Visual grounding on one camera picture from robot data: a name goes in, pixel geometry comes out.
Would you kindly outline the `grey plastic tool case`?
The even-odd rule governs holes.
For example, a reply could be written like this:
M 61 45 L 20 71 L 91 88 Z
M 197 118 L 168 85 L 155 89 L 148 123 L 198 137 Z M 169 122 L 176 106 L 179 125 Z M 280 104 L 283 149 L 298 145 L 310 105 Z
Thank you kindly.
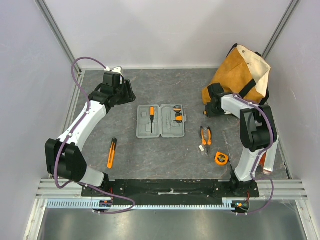
M 180 105 L 183 122 L 175 122 L 173 107 Z M 151 133 L 150 107 L 154 107 L 153 133 Z M 185 136 L 187 116 L 182 104 L 139 105 L 137 107 L 136 137 L 139 139 L 182 138 Z

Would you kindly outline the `orange black screwdriver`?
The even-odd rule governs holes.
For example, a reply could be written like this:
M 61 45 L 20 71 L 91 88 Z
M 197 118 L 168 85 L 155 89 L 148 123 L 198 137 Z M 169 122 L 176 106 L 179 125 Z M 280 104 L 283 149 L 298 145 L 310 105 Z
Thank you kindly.
M 149 113 L 150 113 L 151 133 L 153 133 L 153 122 L 155 117 L 155 108 L 153 106 L 150 107 Z

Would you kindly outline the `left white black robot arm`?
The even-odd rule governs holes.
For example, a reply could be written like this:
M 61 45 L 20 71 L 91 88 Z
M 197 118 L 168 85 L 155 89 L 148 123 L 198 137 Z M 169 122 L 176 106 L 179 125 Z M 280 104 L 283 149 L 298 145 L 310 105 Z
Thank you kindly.
M 71 126 L 57 139 L 45 143 L 47 171 L 58 178 L 92 185 L 98 196 L 110 191 L 108 176 L 88 166 L 83 147 L 97 124 L 117 105 L 134 102 L 136 96 L 130 80 L 124 79 L 122 68 L 105 71 L 102 83 L 88 96 L 88 102 Z

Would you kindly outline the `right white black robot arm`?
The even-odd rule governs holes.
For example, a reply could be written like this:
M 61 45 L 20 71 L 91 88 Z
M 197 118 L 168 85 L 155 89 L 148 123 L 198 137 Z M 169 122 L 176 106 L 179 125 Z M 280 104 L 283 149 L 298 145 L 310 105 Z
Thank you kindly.
M 279 136 L 276 130 L 272 109 L 266 104 L 268 95 L 260 103 L 245 100 L 254 87 L 250 82 L 239 93 L 227 92 L 220 83 L 205 87 L 208 101 L 204 114 L 207 117 L 232 114 L 240 120 L 239 135 L 243 151 L 237 167 L 231 172 L 229 191 L 235 197 L 247 191 L 247 185 L 254 182 L 256 170 L 261 162 L 267 172 L 274 170 Z

